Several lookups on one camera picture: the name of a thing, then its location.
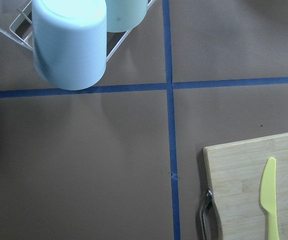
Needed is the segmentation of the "bamboo cutting board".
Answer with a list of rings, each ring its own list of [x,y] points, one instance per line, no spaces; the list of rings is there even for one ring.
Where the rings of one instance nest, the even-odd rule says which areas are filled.
[[[279,237],[288,240],[288,132],[207,146],[203,153],[219,239],[267,239],[260,183],[265,164],[272,157],[276,160]]]

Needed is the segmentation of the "light green cup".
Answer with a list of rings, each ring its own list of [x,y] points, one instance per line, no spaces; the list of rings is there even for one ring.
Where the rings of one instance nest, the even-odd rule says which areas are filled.
[[[107,32],[121,33],[132,30],[145,18],[147,0],[107,0]]]

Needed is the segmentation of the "light blue cup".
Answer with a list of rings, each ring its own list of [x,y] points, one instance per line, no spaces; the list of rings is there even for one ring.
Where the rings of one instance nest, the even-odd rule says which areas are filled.
[[[106,70],[103,0],[32,1],[33,56],[39,75],[64,90],[96,84]]]

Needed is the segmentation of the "yellow plastic knife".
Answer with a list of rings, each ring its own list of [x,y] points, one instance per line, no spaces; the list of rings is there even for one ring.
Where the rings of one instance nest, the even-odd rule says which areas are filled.
[[[278,240],[276,205],[276,159],[270,157],[264,167],[260,185],[260,204],[267,215],[267,239]]]

